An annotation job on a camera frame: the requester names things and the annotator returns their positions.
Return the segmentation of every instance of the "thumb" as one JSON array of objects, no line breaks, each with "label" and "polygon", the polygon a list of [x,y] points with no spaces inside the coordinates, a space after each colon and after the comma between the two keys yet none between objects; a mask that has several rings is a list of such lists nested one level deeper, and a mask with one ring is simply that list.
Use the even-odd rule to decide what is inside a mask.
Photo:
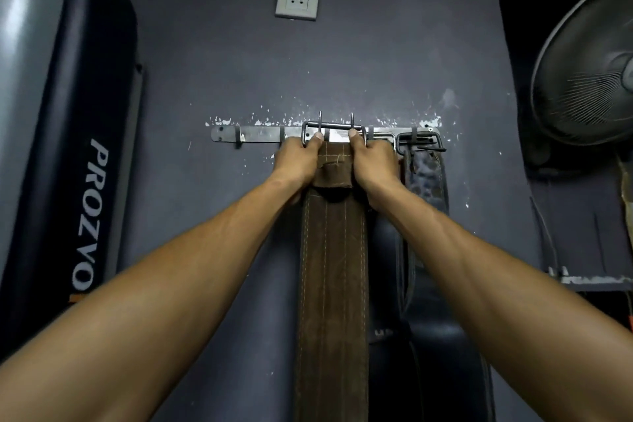
[{"label": "thumb", "polygon": [[323,134],[316,132],[308,141],[306,148],[312,152],[318,152],[321,145],[323,145]]},{"label": "thumb", "polygon": [[349,144],[352,146],[354,152],[366,149],[365,141],[356,129],[350,129],[347,135],[349,136]]}]

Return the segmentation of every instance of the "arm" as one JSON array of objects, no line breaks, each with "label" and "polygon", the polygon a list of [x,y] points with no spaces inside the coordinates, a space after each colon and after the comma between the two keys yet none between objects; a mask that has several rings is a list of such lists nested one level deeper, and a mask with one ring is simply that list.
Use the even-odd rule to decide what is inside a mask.
[{"label": "arm", "polygon": [[633,419],[633,335],[549,276],[410,193],[383,141],[358,135],[354,175],[424,261],[482,354],[545,420]]},{"label": "arm", "polygon": [[72,307],[0,366],[18,421],[144,421],[201,352],[284,205],[314,176],[321,138],[289,138],[270,178]]}]

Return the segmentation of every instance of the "hand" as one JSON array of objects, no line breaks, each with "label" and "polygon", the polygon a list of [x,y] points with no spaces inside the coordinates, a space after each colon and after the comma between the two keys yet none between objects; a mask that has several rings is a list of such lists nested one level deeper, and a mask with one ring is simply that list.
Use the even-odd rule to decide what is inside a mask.
[{"label": "hand", "polygon": [[354,152],[354,177],[367,192],[369,204],[382,211],[381,191],[402,186],[398,154],[386,140],[370,140],[365,146],[363,137],[355,129],[349,130],[349,143]]},{"label": "hand", "polygon": [[317,171],[318,149],[323,134],[317,132],[304,147],[299,137],[289,137],[275,154],[275,168],[269,180],[281,181],[297,194],[308,185]]}]

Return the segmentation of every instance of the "person's left arm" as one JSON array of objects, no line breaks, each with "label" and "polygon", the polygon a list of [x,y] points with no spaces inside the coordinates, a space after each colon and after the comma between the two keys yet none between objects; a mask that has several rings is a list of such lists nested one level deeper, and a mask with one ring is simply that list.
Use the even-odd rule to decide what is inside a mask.
[{"label": "person's left arm", "polygon": [[264,184],[91,293],[4,362],[3,420],[149,419],[218,327],[283,207],[312,180],[320,145],[287,139]]}]

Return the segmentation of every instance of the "white lettering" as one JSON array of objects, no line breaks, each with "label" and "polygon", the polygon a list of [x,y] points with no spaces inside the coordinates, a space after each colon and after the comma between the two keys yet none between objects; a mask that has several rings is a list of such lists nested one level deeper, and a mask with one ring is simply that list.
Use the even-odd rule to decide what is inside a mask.
[{"label": "white lettering", "polygon": [[[92,197],[99,203],[97,208],[91,207],[88,204],[88,197]],[[95,189],[88,189],[83,193],[83,210],[85,213],[91,217],[97,217],[101,213],[101,207],[103,206],[103,201],[101,200],[101,194],[97,192]]]},{"label": "white lettering", "polygon": [[[78,275],[88,275],[88,280],[79,280]],[[94,280],[94,269],[88,262],[79,262],[73,270],[73,287],[77,290],[86,290],[92,285]]]},{"label": "white lettering", "polygon": [[92,245],[86,245],[85,247],[79,247],[79,249],[77,249],[77,252],[82,254],[83,257],[87,258],[88,260],[90,260],[90,262],[92,264],[94,264],[94,258],[92,258],[90,253],[94,252],[95,250],[97,250],[97,244],[93,243]]},{"label": "white lettering", "polygon": [[102,146],[95,139],[91,139],[90,145],[97,149],[97,162],[101,167],[105,167],[107,164],[107,148]]},{"label": "white lettering", "polygon": [[81,218],[79,219],[79,234],[77,235],[82,236],[83,229],[85,228],[96,242],[99,239],[99,224],[100,222],[97,221],[97,226],[95,227],[88,219],[85,218],[83,214],[81,214]]},{"label": "white lettering", "polygon": [[94,172],[94,174],[86,174],[86,182],[94,182],[94,186],[99,190],[103,190],[103,186],[106,183],[106,171],[97,167],[92,162],[88,162],[88,170]]}]

